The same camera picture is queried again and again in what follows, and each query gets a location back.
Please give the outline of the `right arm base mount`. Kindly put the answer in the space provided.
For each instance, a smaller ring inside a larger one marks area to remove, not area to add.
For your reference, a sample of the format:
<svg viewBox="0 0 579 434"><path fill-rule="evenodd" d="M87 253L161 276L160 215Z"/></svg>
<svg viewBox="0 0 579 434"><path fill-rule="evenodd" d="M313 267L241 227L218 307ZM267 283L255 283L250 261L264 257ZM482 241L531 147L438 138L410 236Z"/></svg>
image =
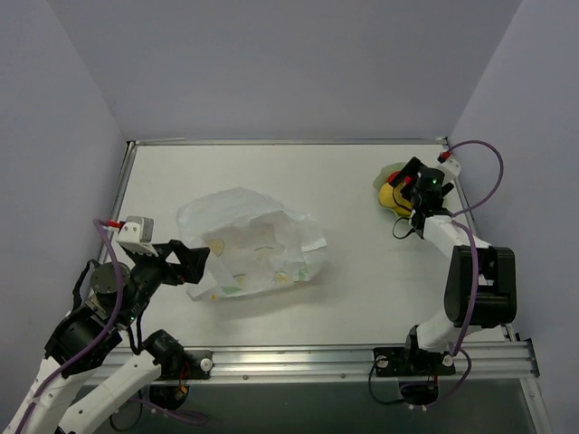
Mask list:
<svg viewBox="0 0 579 434"><path fill-rule="evenodd" d="M377 346L372 354L367 387L370 397L383 406L406 404L410 410L426 411L441 398L440 378L456 373L453 357L448 351L440 353L420 349L413 335L407 337L402 346ZM396 379L398 398L379 398L374 391L374 378Z"/></svg>

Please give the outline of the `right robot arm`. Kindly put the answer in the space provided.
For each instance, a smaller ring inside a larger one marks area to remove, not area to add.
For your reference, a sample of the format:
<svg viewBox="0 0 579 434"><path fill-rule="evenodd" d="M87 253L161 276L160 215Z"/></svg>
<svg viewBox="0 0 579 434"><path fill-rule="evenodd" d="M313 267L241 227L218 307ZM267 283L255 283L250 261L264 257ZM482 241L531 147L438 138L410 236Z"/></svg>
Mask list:
<svg viewBox="0 0 579 434"><path fill-rule="evenodd" d="M449 259L441 310L409 331L401 352L412 373L430 367L434 353L456 355L468 335L510 323L517 315L514 251L481 240L444 206L459 171L448 153L435 167L413 157L388 181L394 199L410 204L410 233Z"/></svg>

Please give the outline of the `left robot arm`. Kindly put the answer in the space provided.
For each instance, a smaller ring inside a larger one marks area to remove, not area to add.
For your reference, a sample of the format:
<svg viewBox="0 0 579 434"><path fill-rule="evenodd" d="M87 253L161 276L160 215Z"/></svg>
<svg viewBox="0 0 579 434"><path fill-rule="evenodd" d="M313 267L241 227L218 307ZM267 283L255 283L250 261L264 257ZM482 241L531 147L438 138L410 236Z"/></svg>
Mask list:
<svg viewBox="0 0 579 434"><path fill-rule="evenodd" d="M55 328L29 392L7 433L91 433L147 384L175 379L198 362L165 330L138 344L136 353L96 389L79 398L85 383L120 343L121 332L138 321L162 285L197 284L209 259L207 247L187 248L181 241L122 242L133 261L129 269L117 259L100 265L112 273L107 286L96 280L93 294Z"/></svg>

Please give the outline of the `pale yellow fake pear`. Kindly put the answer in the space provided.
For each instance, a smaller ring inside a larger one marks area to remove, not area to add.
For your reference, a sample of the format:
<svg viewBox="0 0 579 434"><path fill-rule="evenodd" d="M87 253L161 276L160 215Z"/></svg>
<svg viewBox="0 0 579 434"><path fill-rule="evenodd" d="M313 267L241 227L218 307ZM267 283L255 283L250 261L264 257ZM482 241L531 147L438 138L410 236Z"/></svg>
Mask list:
<svg viewBox="0 0 579 434"><path fill-rule="evenodd" d="M384 184L378 193L378 202L387 209L393 210L394 207L400 206L409 210L408 202L402 197L399 187L392 187L390 184Z"/></svg>

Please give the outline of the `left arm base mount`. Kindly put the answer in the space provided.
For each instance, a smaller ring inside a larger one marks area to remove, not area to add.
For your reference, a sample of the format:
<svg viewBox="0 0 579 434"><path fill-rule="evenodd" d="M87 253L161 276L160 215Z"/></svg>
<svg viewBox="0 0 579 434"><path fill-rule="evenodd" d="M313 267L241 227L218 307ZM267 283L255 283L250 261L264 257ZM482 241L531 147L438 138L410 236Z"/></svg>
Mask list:
<svg viewBox="0 0 579 434"><path fill-rule="evenodd" d="M161 366L160 381L174 385L149 387L149 400L165 410L178 410L186 401L188 380L209 380L214 367L213 353L208 349L186 350L165 330L158 330L143 343L156 364Z"/></svg>

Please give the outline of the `red fake apple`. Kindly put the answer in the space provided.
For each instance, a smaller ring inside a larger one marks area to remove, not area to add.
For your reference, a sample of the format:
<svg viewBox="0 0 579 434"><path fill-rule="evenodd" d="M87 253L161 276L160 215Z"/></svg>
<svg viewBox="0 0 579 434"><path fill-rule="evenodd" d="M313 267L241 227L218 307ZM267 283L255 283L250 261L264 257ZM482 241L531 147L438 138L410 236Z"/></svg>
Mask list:
<svg viewBox="0 0 579 434"><path fill-rule="evenodd" d="M390 184L394 179L396 179L396 177L399 175L399 173L400 173L399 171L392 172L392 173L388 176L386 182L387 182L388 184Z"/></svg>

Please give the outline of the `white plastic bag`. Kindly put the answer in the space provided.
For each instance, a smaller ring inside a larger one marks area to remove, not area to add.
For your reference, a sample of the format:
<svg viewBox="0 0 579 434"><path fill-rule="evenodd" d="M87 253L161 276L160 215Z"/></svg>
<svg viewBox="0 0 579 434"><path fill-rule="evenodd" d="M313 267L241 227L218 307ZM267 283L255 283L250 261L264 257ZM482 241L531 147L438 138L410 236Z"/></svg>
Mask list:
<svg viewBox="0 0 579 434"><path fill-rule="evenodd" d="M179 239L211 253L193 300L245 297L311 281L328 261L318 222L277 199L233 188L194 199L176 214Z"/></svg>

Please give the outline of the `yellow fake mango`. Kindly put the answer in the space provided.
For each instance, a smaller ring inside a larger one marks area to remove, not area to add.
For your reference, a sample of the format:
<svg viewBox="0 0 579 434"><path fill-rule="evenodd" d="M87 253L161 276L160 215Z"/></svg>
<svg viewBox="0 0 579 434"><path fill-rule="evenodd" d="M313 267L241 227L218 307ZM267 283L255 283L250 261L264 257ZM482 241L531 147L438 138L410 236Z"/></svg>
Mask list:
<svg viewBox="0 0 579 434"><path fill-rule="evenodd" d="M400 216L410 216L412 211L408 210L404 207L396 206L394 207L394 211L399 214Z"/></svg>

